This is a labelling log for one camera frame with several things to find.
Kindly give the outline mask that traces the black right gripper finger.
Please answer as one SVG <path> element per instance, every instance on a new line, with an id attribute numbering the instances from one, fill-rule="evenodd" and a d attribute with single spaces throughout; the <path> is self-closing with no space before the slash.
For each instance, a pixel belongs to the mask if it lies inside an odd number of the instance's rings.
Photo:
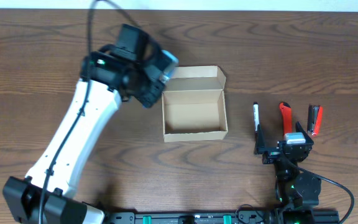
<path id="1" fill-rule="evenodd" d="M 305 144 L 307 145 L 313 145 L 314 141 L 309 137 L 309 135 L 307 134 L 307 132 L 303 129 L 303 127 L 301 126 L 300 122 L 297 121 L 295 123 L 295 129 L 298 133 L 301 133 L 305 139 Z"/>
<path id="2" fill-rule="evenodd" d="M 261 125 L 257 125 L 255 132 L 255 147 L 254 154 L 263 154 L 266 151 L 264 134 L 261 128 Z"/>

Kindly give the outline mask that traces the black white marker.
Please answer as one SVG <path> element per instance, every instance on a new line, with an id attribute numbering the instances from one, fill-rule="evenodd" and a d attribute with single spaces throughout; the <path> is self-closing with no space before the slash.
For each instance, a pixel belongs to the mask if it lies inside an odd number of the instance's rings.
<path id="1" fill-rule="evenodd" d="M 255 132 L 258 130 L 258 126 L 260 124 L 259 120 L 259 104 L 258 102 L 254 102 L 253 104 L 253 110 L 254 110 L 254 126 L 255 126 Z"/>

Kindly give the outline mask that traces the red black stapler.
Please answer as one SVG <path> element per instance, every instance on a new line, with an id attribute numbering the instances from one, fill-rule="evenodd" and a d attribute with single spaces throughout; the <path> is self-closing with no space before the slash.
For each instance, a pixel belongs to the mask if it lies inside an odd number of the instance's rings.
<path id="1" fill-rule="evenodd" d="M 320 105 L 309 105 L 307 131 L 312 136 L 317 136 L 321 128 L 323 118 L 323 107 Z"/>

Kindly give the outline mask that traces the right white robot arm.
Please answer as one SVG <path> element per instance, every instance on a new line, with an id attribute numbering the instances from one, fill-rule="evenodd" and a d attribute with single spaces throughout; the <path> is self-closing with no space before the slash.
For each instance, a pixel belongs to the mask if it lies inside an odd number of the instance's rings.
<path id="1" fill-rule="evenodd" d="M 275 194 L 280 201 L 264 215 L 266 223 L 315 223 L 313 207 L 319 204 L 321 180 L 301 171 L 298 163 L 304 161 L 314 144 L 300 123 L 294 133 L 287 133 L 275 147 L 265 145 L 261 125 L 257 126 L 254 153 L 262 155 L 263 164 L 275 168 Z"/>

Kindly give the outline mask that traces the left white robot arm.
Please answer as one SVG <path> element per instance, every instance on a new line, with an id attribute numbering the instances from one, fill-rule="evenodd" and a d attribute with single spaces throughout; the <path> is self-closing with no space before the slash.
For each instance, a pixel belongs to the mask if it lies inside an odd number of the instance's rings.
<path id="1" fill-rule="evenodd" d="M 117 42 L 89 53 L 70 107 L 50 144 L 23 179 L 2 190 L 18 223 L 262 223 L 261 212 L 113 213 L 74 200 L 85 164 L 102 130 L 123 102 L 163 103 L 166 142 L 222 140 L 228 132 L 217 65 L 181 67 L 138 27 L 124 24 Z"/>

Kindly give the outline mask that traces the orange utility knife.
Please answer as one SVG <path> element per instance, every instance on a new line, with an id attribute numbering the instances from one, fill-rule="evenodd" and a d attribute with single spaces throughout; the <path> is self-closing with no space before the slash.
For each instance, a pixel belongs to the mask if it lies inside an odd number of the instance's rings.
<path id="1" fill-rule="evenodd" d="M 291 106 L 287 102 L 281 102 L 279 104 L 279 110 L 282 114 L 283 120 L 283 135 L 292 132 L 292 110 Z"/>

